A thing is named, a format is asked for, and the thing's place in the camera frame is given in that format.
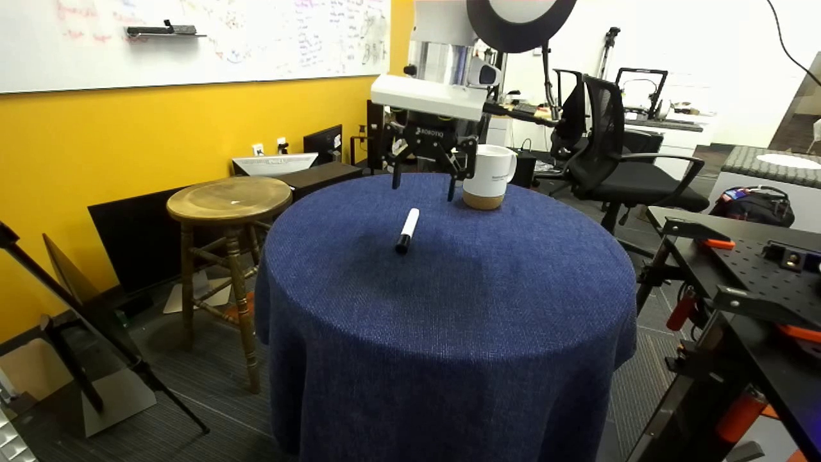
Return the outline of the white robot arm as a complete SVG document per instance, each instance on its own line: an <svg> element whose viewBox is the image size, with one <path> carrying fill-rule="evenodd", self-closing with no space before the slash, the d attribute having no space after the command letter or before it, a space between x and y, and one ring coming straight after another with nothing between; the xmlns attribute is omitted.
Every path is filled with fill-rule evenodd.
<svg viewBox="0 0 821 462"><path fill-rule="evenodd" d="M541 52L577 0L417 0L409 63L380 75L367 101L367 166L400 188L409 166L445 173L448 197L473 207L504 202L519 153L489 140L495 119L555 126L553 79L544 103L516 103L507 89L507 58Z"/></svg>

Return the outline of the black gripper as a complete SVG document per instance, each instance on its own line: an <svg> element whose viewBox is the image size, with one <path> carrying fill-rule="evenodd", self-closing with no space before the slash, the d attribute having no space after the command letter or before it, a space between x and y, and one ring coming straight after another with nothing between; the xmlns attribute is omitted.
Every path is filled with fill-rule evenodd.
<svg viewBox="0 0 821 462"><path fill-rule="evenodd" d="M386 162L394 165L394 189L400 188L400 165L450 169L448 199L454 199L456 169L474 165L477 137L469 121L396 111L383 121L387 137Z"/></svg>

